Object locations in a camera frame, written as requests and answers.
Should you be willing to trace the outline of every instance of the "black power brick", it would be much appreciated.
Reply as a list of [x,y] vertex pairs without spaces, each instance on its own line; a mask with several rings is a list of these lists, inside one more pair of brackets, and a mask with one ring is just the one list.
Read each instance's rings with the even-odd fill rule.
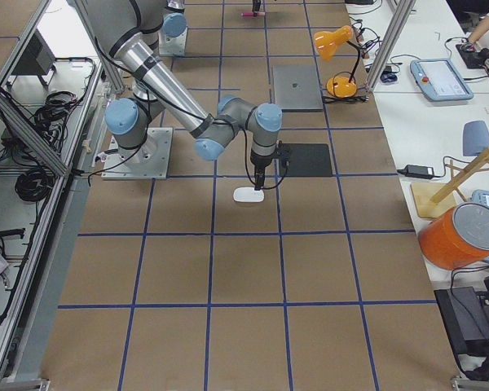
[[397,169],[397,173],[410,178],[434,178],[433,167],[427,167],[425,165],[406,165],[403,169]]

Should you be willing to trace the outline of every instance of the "orange bucket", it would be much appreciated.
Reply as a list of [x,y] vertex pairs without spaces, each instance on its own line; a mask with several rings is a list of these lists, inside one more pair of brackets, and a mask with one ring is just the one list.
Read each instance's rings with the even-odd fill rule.
[[418,234],[422,253],[446,270],[489,257],[489,207],[467,202],[446,211]]

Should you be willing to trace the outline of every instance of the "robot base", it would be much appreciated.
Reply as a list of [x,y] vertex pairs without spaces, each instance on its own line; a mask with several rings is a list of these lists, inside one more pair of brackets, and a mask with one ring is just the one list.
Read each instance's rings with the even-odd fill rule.
[[[134,180],[134,179],[166,179],[169,168],[170,147],[172,145],[172,128],[148,128],[148,137],[153,138],[157,145],[156,153],[141,165],[118,165],[121,162],[118,154],[107,156],[104,169],[111,169],[101,174],[106,180]],[[109,148],[117,148],[117,142],[112,137]]]
[[187,45],[187,33],[186,29],[183,34],[178,37],[161,37],[160,36],[160,56],[161,57],[184,57],[185,46]]

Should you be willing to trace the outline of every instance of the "blue joint cap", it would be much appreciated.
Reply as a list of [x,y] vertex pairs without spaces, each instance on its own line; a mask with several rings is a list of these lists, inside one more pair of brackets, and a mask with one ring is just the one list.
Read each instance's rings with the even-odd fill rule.
[[169,37],[179,37],[187,29],[187,18],[184,14],[169,14],[163,21],[163,32]]
[[255,119],[264,130],[277,132],[283,123],[283,112],[276,104],[263,103],[255,111]]
[[129,133],[136,125],[138,117],[138,106],[128,98],[115,100],[105,109],[105,123],[117,135]]
[[219,155],[225,150],[223,145],[209,138],[197,139],[194,148],[197,155],[205,160],[217,160]]
[[237,99],[235,95],[225,95],[218,103],[218,114],[221,114],[222,110],[227,106],[228,102]]

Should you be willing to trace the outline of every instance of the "lamp arm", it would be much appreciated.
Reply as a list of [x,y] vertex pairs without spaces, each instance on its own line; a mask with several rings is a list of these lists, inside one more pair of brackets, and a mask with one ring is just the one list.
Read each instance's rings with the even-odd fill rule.
[[353,69],[351,70],[350,80],[348,81],[348,82],[351,82],[353,80],[353,78],[355,77],[355,72],[357,70],[357,67],[359,66],[359,62],[360,62],[360,47],[358,47],[357,45],[355,45],[353,42],[350,42],[350,41],[346,41],[346,43],[348,45],[354,47],[357,50],[357,60],[355,61],[355,65],[353,66]]

